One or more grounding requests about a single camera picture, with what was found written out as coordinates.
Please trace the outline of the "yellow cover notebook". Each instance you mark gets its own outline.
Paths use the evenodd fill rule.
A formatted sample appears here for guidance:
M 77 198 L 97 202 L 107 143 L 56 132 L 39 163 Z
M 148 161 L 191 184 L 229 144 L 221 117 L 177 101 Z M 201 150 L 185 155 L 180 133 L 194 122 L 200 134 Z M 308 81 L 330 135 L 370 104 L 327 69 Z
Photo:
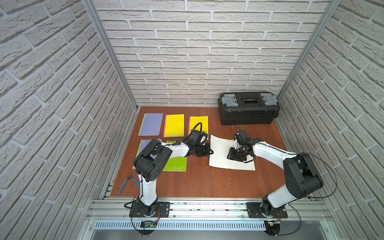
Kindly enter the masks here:
M 184 114 L 166 115 L 164 137 L 183 137 L 184 136 Z

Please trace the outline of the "notebook angled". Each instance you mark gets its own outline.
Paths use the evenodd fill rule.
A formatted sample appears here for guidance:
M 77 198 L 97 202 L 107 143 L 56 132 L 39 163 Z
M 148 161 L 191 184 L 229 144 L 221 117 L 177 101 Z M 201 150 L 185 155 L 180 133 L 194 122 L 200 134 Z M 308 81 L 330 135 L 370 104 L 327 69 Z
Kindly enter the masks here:
M 187 171 L 187 153 L 189 148 L 184 143 L 180 145 L 176 144 L 176 141 L 167 141 L 166 147 L 169 148 L 172 153 L 168 159 L 166 166 L 164 167 L 165 172 L 186 172 Z

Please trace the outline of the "purple cover notebook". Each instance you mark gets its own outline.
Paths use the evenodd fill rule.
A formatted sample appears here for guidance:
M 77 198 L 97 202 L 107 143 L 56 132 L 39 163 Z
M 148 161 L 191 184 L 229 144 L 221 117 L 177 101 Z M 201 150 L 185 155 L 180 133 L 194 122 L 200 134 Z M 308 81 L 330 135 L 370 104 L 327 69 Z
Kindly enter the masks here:
M 139 130 L 139 136 L 158 136 L 162 125 L 163 114 L 146 113 Z

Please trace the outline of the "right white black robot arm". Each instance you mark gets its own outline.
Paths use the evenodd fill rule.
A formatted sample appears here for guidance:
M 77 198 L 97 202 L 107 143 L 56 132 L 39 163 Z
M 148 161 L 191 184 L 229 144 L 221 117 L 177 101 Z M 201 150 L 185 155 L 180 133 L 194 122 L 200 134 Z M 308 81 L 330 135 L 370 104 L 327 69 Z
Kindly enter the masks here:
M 280 213 L 286 204 L 300 200 L 324 186 L 322 177 L 309 154 L 292 153 L 272 146 L 261 139 L 251 139 L 240 131 L 234 137 L 227 158 L 248 163 L 247 157 L 263 158 L 284 171 L 285 184 L 263 197 L 259 211 L 267 218 Z

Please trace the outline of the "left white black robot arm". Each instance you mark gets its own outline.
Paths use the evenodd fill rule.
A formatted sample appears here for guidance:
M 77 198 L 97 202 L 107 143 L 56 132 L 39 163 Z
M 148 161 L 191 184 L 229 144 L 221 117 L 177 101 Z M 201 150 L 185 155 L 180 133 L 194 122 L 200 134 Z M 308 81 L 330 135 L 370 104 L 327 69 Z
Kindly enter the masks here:
M 201 158 L 212 155 L 214 152 L 211 150 L 210 144 L 206 142 L 207 139 L 208 133 L 203 131 L 203 123 L 199 122 L 182 141 L 170 144 L 152 139 L 137 155 L 134 167 L 140 183 L 138 201 L 148 215 L 156 210 L 157 178 L 164 171 L 169 159 L 186 158 L 191 155 Z

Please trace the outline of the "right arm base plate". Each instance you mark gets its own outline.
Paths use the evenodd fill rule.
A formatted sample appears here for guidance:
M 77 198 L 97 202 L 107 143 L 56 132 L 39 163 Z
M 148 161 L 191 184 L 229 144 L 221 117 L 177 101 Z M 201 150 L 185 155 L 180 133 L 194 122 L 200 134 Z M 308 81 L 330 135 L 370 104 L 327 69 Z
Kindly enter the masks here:
M 286 219 L 288 214 L 285 208 L 285 205 L 273 208 L 262 202 L 248 202 L 246 203 L 247 212 L 249 218 L 279 218 Z

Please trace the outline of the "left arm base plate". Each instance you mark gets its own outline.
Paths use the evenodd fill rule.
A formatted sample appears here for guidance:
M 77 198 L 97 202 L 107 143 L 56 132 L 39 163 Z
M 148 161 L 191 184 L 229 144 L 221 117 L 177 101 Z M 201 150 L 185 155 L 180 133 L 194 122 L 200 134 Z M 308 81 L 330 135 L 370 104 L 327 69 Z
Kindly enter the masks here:
M 168 218 L 170 212 L 170 202 L 155 202 L 150 206 L 136 201 L 130 206 L 129 216 L 132 218 Z

